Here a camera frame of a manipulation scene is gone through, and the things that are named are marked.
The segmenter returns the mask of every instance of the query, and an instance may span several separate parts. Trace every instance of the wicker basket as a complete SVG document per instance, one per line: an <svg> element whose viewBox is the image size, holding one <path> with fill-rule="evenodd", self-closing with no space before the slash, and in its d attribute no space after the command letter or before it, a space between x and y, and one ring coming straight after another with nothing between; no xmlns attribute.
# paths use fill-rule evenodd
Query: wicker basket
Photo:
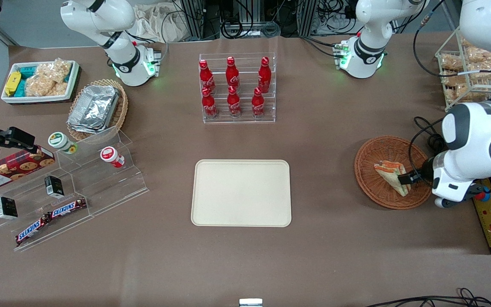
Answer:
<svg viewBox="0 0 491 307"><path fill-rule="evenodd" d="M128 97L126 96L126 93L125 93L124 89L122 88L122 86L116 81L107 80L107 79L94 81L94 82L90 83L89 85L101 85L101 86L111 85L111 86L113 86L119 90L119 98L117 101L117 107L115 108L115 112L113 113L113 117L111 117L111 123L109 124L109 127L117 126L117 128L120 129L122 127L122 124L124 124L126 112L128 111ZM70 114L73 112L73 109L74 109L75 105L77 104L77 100L85 88L86 88L86 86L83 87L83 89L76 95L76 97L73 101L72 107L69 111ZM69 131L70 135L73 136L73 138L76 139L77 141L83 140L83 139L88 138L89 136L92 135L92 133L75 131L69 125L68 125L68 131Z"/></svg>
<svg viewBox="0 0 491 307"><path fill-rule="evenodd" d="M402 197L374 169L381 160L403 163L407 171L412 170L409 163L410 142L396 136L379 136L365 142L355 157L355 177L359 186L371 200L386 208L406 210L423 204L431 194L431 188L424 182L411 186L407 196ZM413 145L412 159L420 167L427 156L418 146Z"/></svg>

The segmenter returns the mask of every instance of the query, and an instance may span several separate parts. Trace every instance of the cookie image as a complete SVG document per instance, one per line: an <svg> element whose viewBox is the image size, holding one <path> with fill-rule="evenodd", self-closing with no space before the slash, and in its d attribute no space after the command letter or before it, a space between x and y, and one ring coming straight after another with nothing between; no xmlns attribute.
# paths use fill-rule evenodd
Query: cookie image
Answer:
<svg viewBox="0 0 491 307"><path fill-rule="evenodd" d="M4 165L0 165L0 174L5 174L5 175L8 175L12 173L12 171L9 171L9 169L7 168L6 164Z"/></svg>
<svg viewBox="0 0 491 307"><path fill-rule="evenodd" d="M41 161L39 163L39 165L41 165L42 167L45 167L45 166L51 165L52 163L54 163L54 159L46 159L46 160Z"/></svg>
<svg viewBox="0 0 491 307"><path fill-rule="evenodd" d="M37 168L37 163L35 162L26 162L20 165L20 169L23 171L31 171L32 169L36 169L36 168Z"/></svg>
<svg viewBox="0 0 491 307"><path fill-rule="evenodd" d="M44 156L45 156L45 154L40 150L38 150L37 153L30 153L29 154L29 157L31 159L37 160L37 161L41 160Z"/></svg>
<svg viewBox="0 0 491 307"><path fill-rule="evenodd" d="M24 174L16 174L16 175L12 175L10 177L10 179L11 180L16 180L16 179L19 179L19 178L24 177L24 176L26 176L26 175L24 175Z"/></svg>

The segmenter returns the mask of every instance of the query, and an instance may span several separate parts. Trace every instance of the table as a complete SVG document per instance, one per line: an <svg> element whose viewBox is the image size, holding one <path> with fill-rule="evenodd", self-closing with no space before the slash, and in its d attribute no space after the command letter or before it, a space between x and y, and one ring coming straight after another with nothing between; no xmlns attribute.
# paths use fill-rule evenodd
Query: table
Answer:
<svg viewBox="0 0 491 307"><path fill-rule="evenodd" d="M448 33L421 35L429 62ZM26 252L0 232L0 307L352 306L469 287L491 299L491 255L473 205L414 210L377 206L359 189L353 159L383 134L411 138L413 116L444 115L437 78L415 63L411 35L395 35L372 78L357 80L299 39L176 43L160 77L126 87L123 131L150 192ZM340 41L342 37L325 38ZM200 116L199 53L278 50L275 124L206 126ZM115 78L99 47L11 47L10 61L73 59L80 87ZM68 104L10 106L0 127L66 131ZM200 159L284 159L291 168L292 223L283 229L196 227L194 166Z"/></svg>

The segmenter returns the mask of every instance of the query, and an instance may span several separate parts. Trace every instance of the red bottle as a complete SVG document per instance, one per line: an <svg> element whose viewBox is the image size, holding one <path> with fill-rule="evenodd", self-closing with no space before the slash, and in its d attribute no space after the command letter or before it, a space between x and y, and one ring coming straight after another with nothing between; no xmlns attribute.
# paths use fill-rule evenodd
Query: red bottle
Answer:
<svg viewBox="0 0 491 307"><path fill-rule="evenodd" d="M263 56L261 59L261 68L259 68L259 88L261 88L261 92L269 92L271 78L272 71L269 67L269 57Z"/></svg>
<svg viewBox="0 0 491 307"><path fill-rule="evenodd" d="M263 98L261 89L258 87L255 88L255 93L251 99L251 104L253 107L253 117L259 119L265 116L265 99Z"/></svg>
<svg viewBox="0 0 491 307"><path fill-rule="evenodd" d="M234 65L234 57L226 58L226 82L228 86L234 86L236 91L240 90L240 73Z"/></svg>
<svg viewBox="0 0 491 307"><path fill-rule="evenodd" d="M202 106L208 119L216 119L219 116L217 107L215 106L215 99L211 96L211 91L208 87L202 89Z"/></svg>
<svg viewBox="0 0 491 307"><path fill-rule="evenodd" d="M208 62L206 60L200 60L200 81L202 81L202 87L207 87L210 91L215 91L215 81L213 81L213 73L208 68Z"/></svg>
<svg viewBox="0 0 491 307"><path fill-rule="evenodd" d="M232 118L237 119L242 115L240 97L236 95L236 88L234 86L228 87L228 97L226 97L226 102L228 103L228 110L230 111L230 116Z"/></svg>

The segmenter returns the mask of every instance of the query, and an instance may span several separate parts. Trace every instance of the walkers cookie box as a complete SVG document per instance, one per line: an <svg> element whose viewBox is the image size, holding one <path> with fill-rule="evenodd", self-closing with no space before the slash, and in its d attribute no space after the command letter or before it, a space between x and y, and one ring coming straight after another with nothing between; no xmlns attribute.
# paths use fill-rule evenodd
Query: walkers cookie box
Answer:
<svg viewBox="0 0 491 307"><path fill-rule="evenodd" d="M37 145L37 153L26 150L0 160L0 186L17 180L55 162L52 152Z"/></svg>

